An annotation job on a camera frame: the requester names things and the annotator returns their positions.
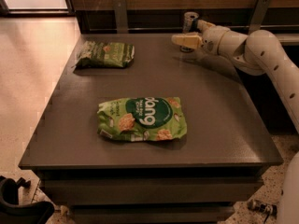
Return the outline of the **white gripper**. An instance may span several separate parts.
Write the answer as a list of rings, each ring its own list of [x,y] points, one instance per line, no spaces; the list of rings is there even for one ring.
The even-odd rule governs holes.
[[[203,48],[209,54],[233,58],[244,52],[247,35],[204,20],[192,22],[193,33],[172,35],[171,41],[183,49]]]

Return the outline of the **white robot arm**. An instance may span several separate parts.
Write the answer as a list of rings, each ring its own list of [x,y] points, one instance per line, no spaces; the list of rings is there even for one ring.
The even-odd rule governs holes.
[[[279,39],[266,30],[243,35],[203,20],[196,26],[195,32],[173,35],[172,42],[221,56],[247,74],[266,74],[299,132],[299,68]],[[299,224],[299,152],[292,157],[278,183],[278,207],[268,208],[268,213],[277,215],[276,224]]]

